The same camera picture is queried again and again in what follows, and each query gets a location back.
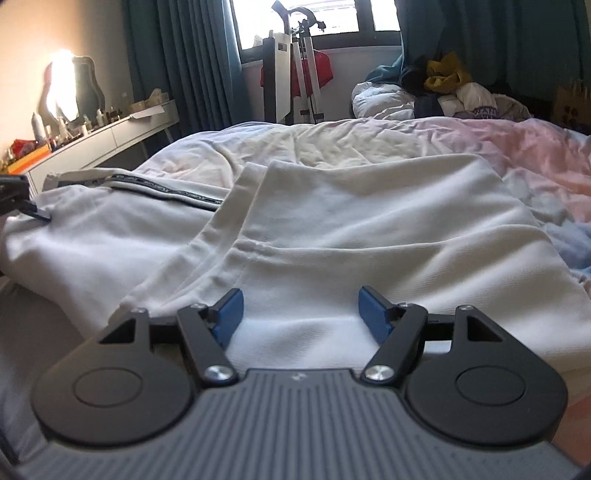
curtain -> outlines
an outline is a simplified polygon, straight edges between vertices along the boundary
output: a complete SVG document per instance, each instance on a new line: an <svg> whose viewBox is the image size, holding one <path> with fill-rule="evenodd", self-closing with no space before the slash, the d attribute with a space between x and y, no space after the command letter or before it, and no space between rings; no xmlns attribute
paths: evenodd
<svg viewBox="0 0 591 480"><path fill-rule="evenodd" d="M403 59L369 76L396 82L419 57L455 51L474 80L506 82L551 100L557 85L591 85L591 41L584 0L395 0Z"/></svg>
<svg viewBox="0 0 591 480"><path fill-rule="evenodd" d="M251 119L229 0L121 0L136 100L177 102L183 136Z"/></svg>

orange box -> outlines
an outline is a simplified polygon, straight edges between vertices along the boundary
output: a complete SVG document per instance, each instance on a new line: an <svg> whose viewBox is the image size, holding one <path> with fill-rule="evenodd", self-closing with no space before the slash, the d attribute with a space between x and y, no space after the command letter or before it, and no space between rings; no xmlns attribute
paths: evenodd
<svg viewBox="0 0 591 480"><path fill-rule="evenodd" d="M12 165L9 165L8 173L10 175L19 175L27 171L33 165L39 163L41 160L43 160L45 157L48 157L49 155L51 155L51 150L49 150L49 146L43 145L42 147L33 150L28 155L25 155L20 160L17 160Z"/></svg>

white wall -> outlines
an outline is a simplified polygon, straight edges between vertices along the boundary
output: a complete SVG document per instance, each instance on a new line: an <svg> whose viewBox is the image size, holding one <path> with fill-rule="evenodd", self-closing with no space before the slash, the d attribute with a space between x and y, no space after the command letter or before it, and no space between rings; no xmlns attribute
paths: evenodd
<svg viewBox="0 0 591 480"><path fill-rule="evenodd" d="M322 106L326 120L349 118L351 91L378 65L391 65L402 52L402 47L354 47L324 51L330 57L333 80L322 87ZM251 98L255 120L263 121L261 61L242 66Z"/></svg>
<svg viewBox="0 0 591 480"><path fill-rule="evenodd" d="M4 0L0 46L0 155L33 138L43 74L61 48L95 61L107 106L132 98L120 0Z"/></svg>

red object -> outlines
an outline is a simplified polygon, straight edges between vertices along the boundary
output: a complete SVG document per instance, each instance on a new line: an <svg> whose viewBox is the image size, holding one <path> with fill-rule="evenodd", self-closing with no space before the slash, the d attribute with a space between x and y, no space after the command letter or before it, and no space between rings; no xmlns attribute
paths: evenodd
<svg viewBox="0 0 591 480"><path fill-rule="evenodd" d="M318 84L320 88L329 83L334 77L332 68L330 66L330 58L326 53L314 50L314 59L316 60L316 71L318 72ZM306 93L309 97L312 95L312 81L310 80L310 70L308 68L308 60L303 61L304 64L304 81L306 83ZM263 71L261 69L261 87L265 86L265 79ZM291 61L291 96L300 96L300 85L297 80L296 63L294 60Z"/></svg>
<svg viewBox="0 0 591 480"><path fill-rule="evenodd" d="M23 158L25 155L31 153L35 150L35 141L34 140L15 140L12 142L10 147L12 149L12 154L16 158Z"/></svg>

pile of clothes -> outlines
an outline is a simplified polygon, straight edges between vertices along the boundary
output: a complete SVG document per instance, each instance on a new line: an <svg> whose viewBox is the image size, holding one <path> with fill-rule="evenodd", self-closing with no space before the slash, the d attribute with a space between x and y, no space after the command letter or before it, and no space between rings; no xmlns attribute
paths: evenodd
<svg viewBox="0 0 591 480"><path fill-rule="evenodd" d="M455 52L440 61L406 67L399 85L358 84L352 93L352 104L357 118L409 120L455 116L519 122L532 117L527 107L517 100L491 93L473 82Z"/></svg>

